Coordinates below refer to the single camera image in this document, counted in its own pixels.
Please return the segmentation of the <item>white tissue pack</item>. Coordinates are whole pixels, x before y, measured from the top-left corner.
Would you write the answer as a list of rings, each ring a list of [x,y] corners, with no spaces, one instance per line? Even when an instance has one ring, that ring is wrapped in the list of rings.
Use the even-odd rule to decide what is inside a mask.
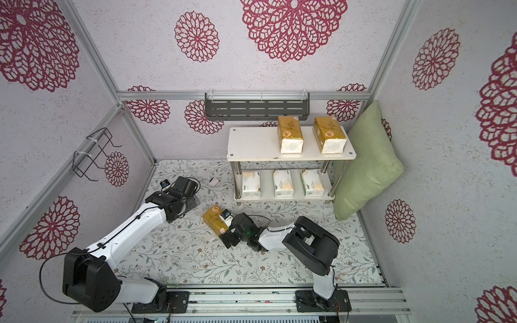
[[[324,195],[324,186],[318,170],[302,170],[300,178],[305,196]]]
[[[274,170],[272,176],[275,196],[287,197],[294,195],[294,185],[289,170]]]
[[[258,199],[261,197],[261,179],[260,172],[243,171],[242,172],[242,198]]]

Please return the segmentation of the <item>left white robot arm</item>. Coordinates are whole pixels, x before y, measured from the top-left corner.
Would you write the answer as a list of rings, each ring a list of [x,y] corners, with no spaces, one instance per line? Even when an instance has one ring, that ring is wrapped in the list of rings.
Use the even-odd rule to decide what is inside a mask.
[[[129,279],[115,271],[122,259],[151,231],[172,223],[195,208],[200,182],[179,176],[163,180],[138,210],[116,229],[85,249],[74,248],[64,259],[63,293],[94,312],[112,304],[133,304],[138,313],[167,311],[167,286],[151,278]]]

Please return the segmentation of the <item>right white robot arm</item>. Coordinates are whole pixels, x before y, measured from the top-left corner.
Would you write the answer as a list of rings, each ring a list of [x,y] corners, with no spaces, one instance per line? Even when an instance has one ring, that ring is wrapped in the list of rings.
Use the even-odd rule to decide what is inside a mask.
[[[240,213],[222,234],[226,248],[246,243],[256,252],[290,251],[313,274],[313,295],[328,301],[336,290],[335,259],[339,240],[305,216],[286,226],[258,227],[250,215]]]

